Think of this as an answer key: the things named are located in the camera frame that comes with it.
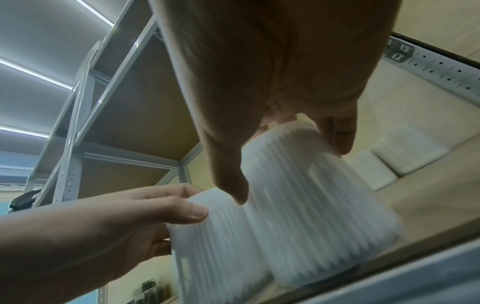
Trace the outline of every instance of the white pleated filter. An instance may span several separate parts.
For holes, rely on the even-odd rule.
[[[398,177],[370,150],[364,150],[353,155],[347,163],[374,191],[380,190]]]
[[[182,303],[244,303],[273,278],[242,207],[217,188],[188,200],[209,215],[168,226]]]
[[[242,150],[245,212],[276,282],[296,287],[374,257],[403,232],[399,218],[317,129],[292,122]]]
[[[403,176],[436,161],[449,149],[419,127],[403,125],[381,138],[371,151],[396,174]]]

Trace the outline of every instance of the hand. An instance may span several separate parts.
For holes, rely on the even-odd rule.
[[[400,0],[150,0],[213,181],[248,197],[241,147],[305,113],[342,154]]]
[[[191,224],[208,210],[187,185],[146,187],[0,217],[0,302],[63,303],[170,254],[165,223]]]

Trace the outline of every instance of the fingernail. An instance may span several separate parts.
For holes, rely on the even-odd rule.
[[[197,205],[197,204],[192,204],[192,209],[191,209],[191,217],[204,217],[207,212],[208,208],[202,205]]]

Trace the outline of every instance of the ceiling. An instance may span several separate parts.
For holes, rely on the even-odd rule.
[[[112,22],[127,2],[84,1]],[[0,57],[70,85],[75,84],[85,55],[110,29],[75,0],[0,1]],[[68,89],[0,65],[0,125],[49,133],[68,93]],[[28,150],[24,140],[11,137],[3,138],[10,141],[2,140],[0,150],[8,146],[17,152],[12,150],[22,142],[18,146],[22,153],[39,153],[38,140],[32,140]]]

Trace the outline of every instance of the fluorescent light strip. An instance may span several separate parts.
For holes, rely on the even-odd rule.
[[[37,77],[37,78],[40,78],[40,79],[42,79],[42,80],[48,81],[48,82],[50,82],[50,83],[53,83],[53,84],[55,84],[55,85],[57,85],[57,86],[61,86],[61,87],[63,87],[63,88],[69,89],[69,90],[71,90],[71,89],[73,88],[71,85],[68,85],[68,84],[66,84],[66,83],[63,83],[63,82],[61,82],[61,81],[59,81],[59,80],[56,80],[56,79],[53,79],[53,78],[51,78],[51,77],[48,77],[48,76],[46,76],[46,75],[37,73],[37,72],[35,72],[35,71],[32,71],[32,70],[27,69],[27,68],[25,68],[25,67],[22,67],[21,65],[18,65],[18,64],[16,64],[16,63],[13,63],[13,62],[8,61],[8,60],[3,59],[3,58],[0,58],[0,64],[3,64],[3,65],[5,65],[5,66],[7,66],[7,67],[14,68],[14,69],[16,69],[16,70],[18,70],[18,71],[27,73],[27,74],[29,74],[29,75],[35,76],[35,77]]]
[[[89,10],[92,14],[94,14],[95,16],[97,16],[98,18],[102,19],[103,22],[105,22],[106,24],[108,24],[109,26],[113,27],[114,26],[114,23],[111,22],[110,20],[108,20],[107,18],[105,18],[102,14],[100,14],[99,12],[95,11],[91,6],[89,6],[88,4],[86,4],[85,2],[83,2],[82,0],[75,0],[77,1],[81,6],[83,6],[84,8],[86,8],[87,10]]]
[[[43,137],[43,138],[50,137],[50,134],[28,131],[28,130],[8,127],[8,126],[2,126],[2,125],[0,125],[0,130],[14,132],[14,133],[20,133],[20,134],[26,134],[26,135],[32,135],[32,136],[37,136],[37,137]]]

